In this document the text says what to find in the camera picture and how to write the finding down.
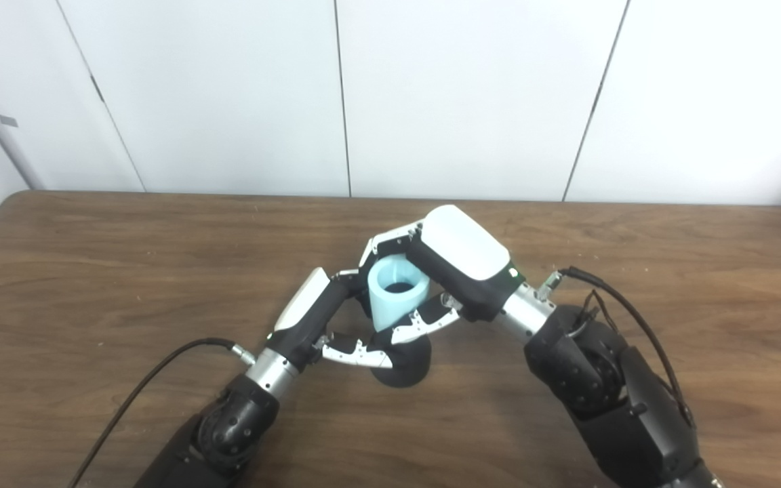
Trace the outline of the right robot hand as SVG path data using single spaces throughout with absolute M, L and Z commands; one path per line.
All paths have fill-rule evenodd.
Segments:
M 391 254 L 403 254 L 443 288 L 391 327 L 391 345 L 410 343 L 458 319 L 506 323 L 520 338 L 544 321 L 542 305 L 507 248 L 454 205 L 374 236 L 360 259 L 360 276 Z

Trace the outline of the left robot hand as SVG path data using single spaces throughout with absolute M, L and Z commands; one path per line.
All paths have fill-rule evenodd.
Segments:
M 387 352 L 369 351 L 361 340 L 329 333 L 329 321 L 343 303 L 365 291 L 357 270 L 344 270 L 329 276 L 325 269 L 314 268 L 269 335 L 266 347 L 277 353 L 297 373 L 319 359 L 372 369 L 391 369 Z

